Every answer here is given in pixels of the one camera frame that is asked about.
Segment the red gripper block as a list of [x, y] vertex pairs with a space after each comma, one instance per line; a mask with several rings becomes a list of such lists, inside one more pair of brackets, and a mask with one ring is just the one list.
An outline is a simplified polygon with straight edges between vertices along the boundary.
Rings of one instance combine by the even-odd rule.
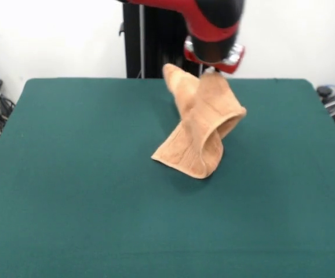
[[210, 64], [202, 62], [199, 58], [197, 58], [194, 53], [194, 45], [191, 37], [186, 37], [184, 42], [184, 56], [188, 61], [199, 64], [199, 74], [203, 72], [203, 66], [213, 67], [218, 72], [233, 74], [241, 64], [244, 55], [245, 47], [235, 43], [225, 59], [223, 59], [220, 63]]

